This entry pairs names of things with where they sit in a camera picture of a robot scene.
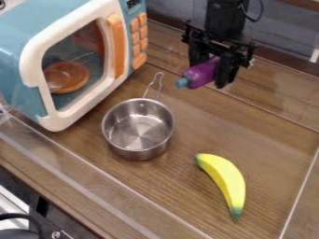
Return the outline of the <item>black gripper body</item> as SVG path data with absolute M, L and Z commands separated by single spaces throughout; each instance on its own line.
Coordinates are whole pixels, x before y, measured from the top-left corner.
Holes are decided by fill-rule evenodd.
M 249 14 L 250 0 L 207 0 L 205 26 L 186 22 L 182 42 L 202 43 L 210 49 L 210 56 L 221 58 L 234 53 L 241 66 L 249 67 L 254 59 L 255 44 L 245 40 L 246 21 L 257 22 Z

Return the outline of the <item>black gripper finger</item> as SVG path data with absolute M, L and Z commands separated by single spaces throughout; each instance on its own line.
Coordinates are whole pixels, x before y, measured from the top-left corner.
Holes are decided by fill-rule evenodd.
M 234 82 L 239 67 L 241 63 L 235 54 L 230 52 L 223 53 L 217 71 L 217 87 L 219 89 Z
M 190 65 L 198 65 L 210 60 L 210 49 L 202 43 L 193 43 L 189 49 Z

